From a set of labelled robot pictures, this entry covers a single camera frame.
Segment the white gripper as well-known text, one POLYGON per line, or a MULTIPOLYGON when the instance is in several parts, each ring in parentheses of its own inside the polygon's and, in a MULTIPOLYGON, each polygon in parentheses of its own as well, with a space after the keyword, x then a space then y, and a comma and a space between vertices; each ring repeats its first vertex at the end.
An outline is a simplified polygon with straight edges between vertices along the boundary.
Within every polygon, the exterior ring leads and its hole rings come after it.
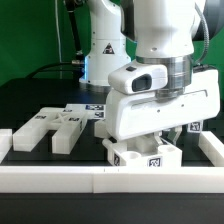
POLYGON ((175 145, 181 125, 216 117, 219 110, 218 71, 212 69, 194 73, 192 83, 176 98, 157 100, 154 92, 125 95, 111 90, 106 99, 106 129, 116 140, 153 133, 154 144, 160 146, 157 131, 171 128, 168 139, 175 145))

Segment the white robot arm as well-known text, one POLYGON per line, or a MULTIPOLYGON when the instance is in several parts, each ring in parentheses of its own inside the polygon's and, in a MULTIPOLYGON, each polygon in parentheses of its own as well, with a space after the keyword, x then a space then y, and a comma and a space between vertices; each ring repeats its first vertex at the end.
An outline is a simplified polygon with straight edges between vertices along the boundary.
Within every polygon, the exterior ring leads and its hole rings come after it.
POLYGON ((129 140, 215 117, 218 72, 193 44, 224 28, 224 0, 87 0, 92 48, 85 87, 105 90, 99 138, 129 140))

